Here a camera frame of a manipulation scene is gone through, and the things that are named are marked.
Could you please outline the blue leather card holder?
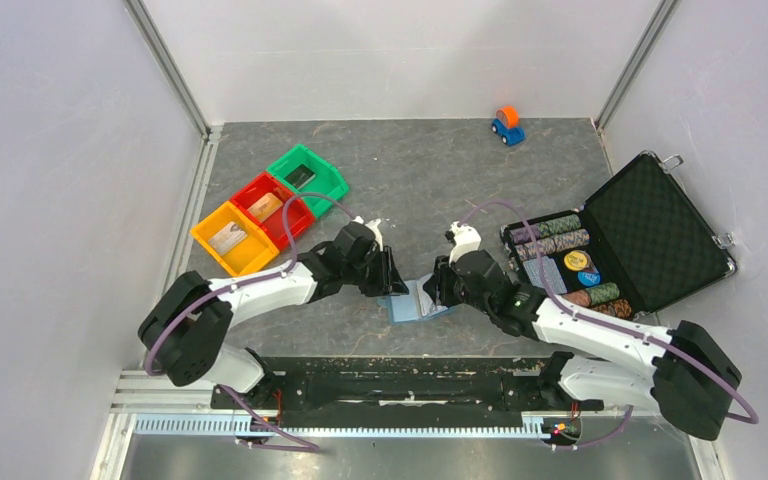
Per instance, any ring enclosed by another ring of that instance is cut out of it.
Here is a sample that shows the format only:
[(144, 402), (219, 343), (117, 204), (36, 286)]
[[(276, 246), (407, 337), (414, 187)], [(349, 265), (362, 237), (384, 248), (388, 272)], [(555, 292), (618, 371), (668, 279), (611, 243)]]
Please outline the blue leather card holder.
[(408, 287), (406, 295), (379, 297), (377, 303), (383, 307), (388, 319), (393, 324), (430, 320), (445, 315), (450, 308), (436, 305), (431, 297), (423, 290), (423, 285), (431, 278), (425, 275), (418, 279), (405, 282)]

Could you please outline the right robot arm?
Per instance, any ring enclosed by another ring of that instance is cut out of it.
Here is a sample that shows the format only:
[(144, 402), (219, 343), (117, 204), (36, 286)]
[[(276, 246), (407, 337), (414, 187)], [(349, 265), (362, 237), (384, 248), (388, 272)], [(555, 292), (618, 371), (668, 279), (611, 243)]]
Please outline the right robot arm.
[(457, 261), (437, 258), (421, 286), (434, 304), (469, 305), (514, 337), (568, 346), (561, 367), (537, 382), (540, 400), (562, 408), (572, 400), (657, 409), (675, 428), (713, 441), (737, 399), (742, 375), (700, 325), (674, 329), (622, 320), (515, 282), (484, 250)]

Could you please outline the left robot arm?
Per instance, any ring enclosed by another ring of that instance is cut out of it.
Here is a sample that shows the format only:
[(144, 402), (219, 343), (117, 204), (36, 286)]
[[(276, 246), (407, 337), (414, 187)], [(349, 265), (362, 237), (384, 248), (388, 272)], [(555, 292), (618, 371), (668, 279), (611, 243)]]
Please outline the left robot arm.
[(147, 349), (144, 369), (176, 387), (205, 379), (235, 391), (250, 407), (262, 407), (273, 397), (274, 381), (253, 350), (227, 345), (228, 332), (254, 317), (333, 296), (345, 286), (371, 298), (409, 292), (375, 222), (351, 221), (334, 239), (260, 273), (206, 279), (185, 272), (138, 329)]

